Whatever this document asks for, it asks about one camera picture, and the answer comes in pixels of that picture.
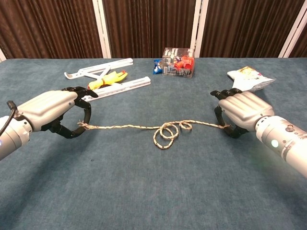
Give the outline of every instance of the black cable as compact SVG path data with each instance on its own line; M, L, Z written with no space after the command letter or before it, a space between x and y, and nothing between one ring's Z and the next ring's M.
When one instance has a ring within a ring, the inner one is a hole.
M4 133L5 129L9 126L9 123L12 121L16 110L17 110L17 106L15 105L15 103L13 101L8 101L6 104L8 104L10 110L11 110L11 114L9 116L9 119L5 122L4 126L2 127L2 129L0 130L0 136L2 135L2 133Z

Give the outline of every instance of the yellow rubber chicken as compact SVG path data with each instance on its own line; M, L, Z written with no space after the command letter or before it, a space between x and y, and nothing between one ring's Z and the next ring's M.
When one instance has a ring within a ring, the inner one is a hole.
M99 89L103 85L112 85L115 82L123 80L127 75L128 73L124 70L119 73L116 73L116 71L113 71L112 73L109 73L103 76L102 79L98 79L98 80L90 82L87 88L90 90L96 90L96 89Z

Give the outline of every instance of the rope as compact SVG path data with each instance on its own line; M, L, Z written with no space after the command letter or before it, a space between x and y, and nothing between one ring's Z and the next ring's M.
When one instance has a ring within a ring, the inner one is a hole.
M153 135L153 142L154 144L162 149L162 150L165 150L165 149L168 149L169 147L172 146L173 142L174 142L174 139L177 138L179 136L179 130L178 130L178 127L175 125L175 124L178 124L182 129L185 129L185 130L191 130L192 129L192 125L190 123L195 123L195 124L200 124L200 125L205 125L205 126L212 126L212 127L215 127L215 128L225 128L225 127L228 127L229 125L225 125L225 126L219 126L219 125L215 125L215 124L210 124L210 123L206 123L206 122L202 122L202 121L194 121L194 120L182 120L182 121L171 121L171 122L165 122L163 125L161 126L134 126L134 125L123 125L123 126L92 126L92 125L89 125L87 123L83 123L83 122L79 122L78 125L80 127L83 127L87 130L90 130L90 129L112 129L112 128L139 128L139 129L156 129L154 135ZM176 132L173 133L168 127L173 127ZM166 130L170 136L165 136L163 134L163 130ZM160 145L157 140L156 140L156 136L157 134L160 134L160 136L166 140L170 140L169 144L168 145Z

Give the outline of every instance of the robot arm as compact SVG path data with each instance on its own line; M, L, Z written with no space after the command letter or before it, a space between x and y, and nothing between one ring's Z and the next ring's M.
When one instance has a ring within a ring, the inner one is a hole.
M64 114L73 106L84 109L84 122L91 118L91 105L82 100L86 95L98 97L96 93L83 87L65 88L45 92L24 104L15 106L13 116L0 118L0 160L29 141L31 132L50 130L65 138L76 138L85 129L79 127L70 131L60 124Z
M281 156L288 164L307 177L307 133L282 117L275 116L271 105L255 94L238 89L212 91L219 105L215 108L218 122L225 125L224 112L236 125L225 129L227 135L238 138L246 132L256 132L257 138Z

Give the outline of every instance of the brown curtain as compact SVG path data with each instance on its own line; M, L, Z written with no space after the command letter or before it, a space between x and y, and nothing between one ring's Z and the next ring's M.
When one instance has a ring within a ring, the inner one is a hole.
M0 0L6 58L101 58L92 0Z
M103 0L114 58L159 58L190 47L196 0Z
M298 38L296 45L294 46L290 58L307 58L307 24L303 29L300 37Z
M305 0L209 0L201 57L278 57Z

